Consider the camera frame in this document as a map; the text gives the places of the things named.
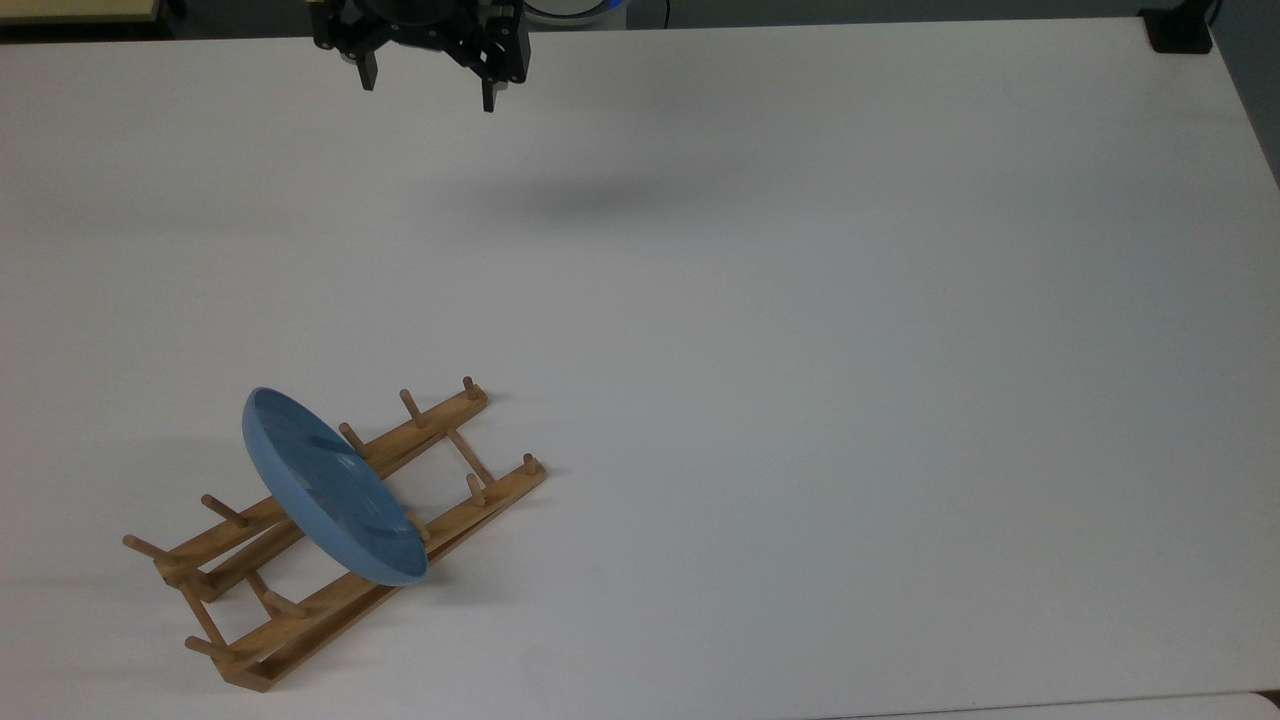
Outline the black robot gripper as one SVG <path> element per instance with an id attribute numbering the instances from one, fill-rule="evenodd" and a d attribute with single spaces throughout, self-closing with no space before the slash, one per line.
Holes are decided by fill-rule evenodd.
<path id="1" fill-rule="evenodd" d="M 352 64 L 365 91 L 378 82 L 376 51 L 396 42 L 443 51 L 481 82 L 483 110 L 527 79 L 531 47 L 524 1 L 311 1 L 314 42 Z"/>

